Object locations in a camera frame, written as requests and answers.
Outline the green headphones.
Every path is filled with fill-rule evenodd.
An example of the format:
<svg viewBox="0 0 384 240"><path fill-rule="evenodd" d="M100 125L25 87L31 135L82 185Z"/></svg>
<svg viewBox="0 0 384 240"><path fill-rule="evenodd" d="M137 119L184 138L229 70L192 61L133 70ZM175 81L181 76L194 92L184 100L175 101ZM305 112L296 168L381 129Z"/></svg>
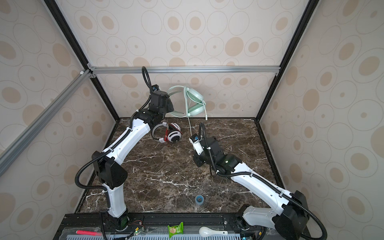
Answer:
<svg viewBox="0 0 384 240"><path fill-rule="evenodd" d="M185 99L185 113L173 111L171 112L171 115L177 118L190 118L204 112L205 119L207 120L207 103L205 102L203 95L187 86L173 86L167 91L169 97L180 92L183 93Z"/></svg>

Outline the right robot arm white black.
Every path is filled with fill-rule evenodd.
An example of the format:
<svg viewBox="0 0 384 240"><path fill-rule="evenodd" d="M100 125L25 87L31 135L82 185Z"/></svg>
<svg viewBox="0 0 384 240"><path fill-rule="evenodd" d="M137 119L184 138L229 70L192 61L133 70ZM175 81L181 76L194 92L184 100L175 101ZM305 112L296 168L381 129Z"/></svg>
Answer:
<svg viewBox="0 0 384 240"><path fill-rule="evenodd" d="M193 160L198 167L204 164L217 176L231 179L262 199L269 208L244 206L240 210L242 228L261 226L276 230L286 240L300 238L310 240L304 234L310 219L321 229L320 240L328 237L321 220L308 209L307 199L300 191L292 193L253 171L245 162L233 154L225 154L214 137L207 137L206 126L199 124L199 132L190 137L194 148Z"/></svg>

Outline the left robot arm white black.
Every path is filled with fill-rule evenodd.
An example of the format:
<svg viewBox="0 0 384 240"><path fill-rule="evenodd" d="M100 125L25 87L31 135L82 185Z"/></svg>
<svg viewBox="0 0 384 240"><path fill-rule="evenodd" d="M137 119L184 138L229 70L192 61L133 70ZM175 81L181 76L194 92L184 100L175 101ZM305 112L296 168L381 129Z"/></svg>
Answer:
<svg viewBox="0 0 384 240"><path fill-rule="evenodd" d="M106 195L108 218L119 231L126 229L129 221L124 200L124 183L128 172L122 167L122 163L141 138L161 123L167 113L174 110L167 92L161 91L158 85L152 85L146 67L142 67L142 75L150 90L149 98L131 116L130 125L123 134L101 153L94 152L92 160L81 167L75 176L75 184L79 188L102 190ZM100 186L86 186L80 183L80 175L91 165L94 165L102 182Z"/></svg>

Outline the white black headphones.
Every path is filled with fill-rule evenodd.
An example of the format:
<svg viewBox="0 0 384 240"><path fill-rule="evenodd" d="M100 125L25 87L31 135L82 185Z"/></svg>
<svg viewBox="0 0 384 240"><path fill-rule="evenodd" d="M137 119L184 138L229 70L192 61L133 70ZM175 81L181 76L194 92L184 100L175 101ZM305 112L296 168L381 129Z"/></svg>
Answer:
<svg viewBox="0 0 384 240"><path fill-rule="evenodd" d="M165 135L162 138L155 138L155 131L160 127L166 128ZM176 123L168 124L167 122L162 122L154 126L154 128L151 131L151 136L155 141L159 143L167 143L167 142L175 143L181 140L182 138L181 127Z"/></svg>

